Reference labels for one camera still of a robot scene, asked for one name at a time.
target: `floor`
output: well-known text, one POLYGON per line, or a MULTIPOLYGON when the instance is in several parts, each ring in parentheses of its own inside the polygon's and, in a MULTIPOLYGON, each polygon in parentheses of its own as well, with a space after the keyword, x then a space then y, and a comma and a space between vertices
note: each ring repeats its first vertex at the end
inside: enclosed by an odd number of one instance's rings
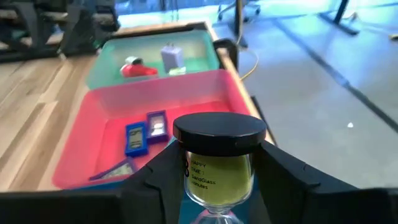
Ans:
MULTIPOLYGON (((281 149, 360 188, 397 186, 397 133, 291 38, 398 121, 398 44, 386 35, 397 24, 398 6, 358 13, 384 29, 363 26, 352 37, 317 16, 246 24, 244 37, 259 65, 244 84, 257 97, 281 149)), ((216 31, 232 37, 226 26, 216 31)), ((242 52, 240 60, 242 75, 255 58, 242 52)))
POLYGON ((0 192, 49 189, 96 57, 1 65, 0 192))

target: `gray carpet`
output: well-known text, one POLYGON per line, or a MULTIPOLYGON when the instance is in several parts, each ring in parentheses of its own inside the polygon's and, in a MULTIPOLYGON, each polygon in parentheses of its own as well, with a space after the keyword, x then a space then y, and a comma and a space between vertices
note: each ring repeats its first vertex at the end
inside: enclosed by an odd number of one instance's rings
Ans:
MULTIPOLYGON (((314 20, 306 22, 311 28, 309 34, 313 35, 305 40, 315 42, 317 45, 311 46, 315 50, 323 47, 318 50, 323 50, 323 55, 328 55, 326 60, 342 74, 347 70, 362 73, 373 77, 363 79, 363 86, 382 80, 398 90, 398 83, 394 82, 398 77, 393 79, 397 74, 396 63, 392 63, 396 62, 396 45, 371 32, 362 32, 353 39, 317 17, 281 22, 297 32, 305 29, 303 24, 299 25, 302 20, 314 20), (327 34, 319 34, 325 29, 329 30, 327 34), (331 39, 339 41, 330 45, 331 39), (369 69, 369 64, 377 64, 380 68, 369 69)), ((220 37, 232 36, 227 27, 216 27, 216 31, 220 37)), ((335 83, 271 21, 246 24, 244 36, 260 58, 257 70, 244 84, 248 92, 257 97, 281 149, 360 188, 398 186, 398 135, 389 126, 335 83)), ((253 60, 252 55, 241 53, 241 74, 253 66, 253 60)), ((380 85, 374 85, 373 89, 387 90, 380 85)), ((387 91, 375 100, 393 107, 396 91, 395 95, 387 91)))

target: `sand timer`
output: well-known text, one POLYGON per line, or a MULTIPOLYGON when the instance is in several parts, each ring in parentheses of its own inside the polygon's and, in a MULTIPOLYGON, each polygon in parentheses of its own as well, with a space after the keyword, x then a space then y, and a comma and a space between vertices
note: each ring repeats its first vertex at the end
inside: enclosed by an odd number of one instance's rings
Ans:
POLYGON ((185 153, 185 191, 206 208, 192 223, 242 223, 231 209, 249 198, 251 153, 264 140, 260 119, 236 113, 195 113, 174 121, 185 153))

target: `exercise equipment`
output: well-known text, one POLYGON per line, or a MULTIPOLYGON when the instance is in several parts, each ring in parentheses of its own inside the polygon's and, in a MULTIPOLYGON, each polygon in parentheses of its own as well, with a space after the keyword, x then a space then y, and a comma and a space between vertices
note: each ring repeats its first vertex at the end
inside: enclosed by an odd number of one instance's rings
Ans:
POLYGON ((0 1, 0 29, 2 63, 95 54, 119 24, 113 0, 5 0, 0 1))

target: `pink plastic bin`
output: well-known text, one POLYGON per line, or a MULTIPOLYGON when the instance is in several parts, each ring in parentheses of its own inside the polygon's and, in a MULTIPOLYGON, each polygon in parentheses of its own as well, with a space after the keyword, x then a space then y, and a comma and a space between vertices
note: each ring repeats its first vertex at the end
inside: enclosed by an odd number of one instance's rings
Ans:
MULTIPOLYGON (((206 111, 249 114, 232 76, 225 70, 99 88, 84 97, 53 176, 61 189, 98 184, 88 179, 125 158, 125 126, 146 120, 151 111, 166 110, 169 134, 181 115, 206 111)), ((167 143, 149 146, 133 159, 140 169, 167 143)))

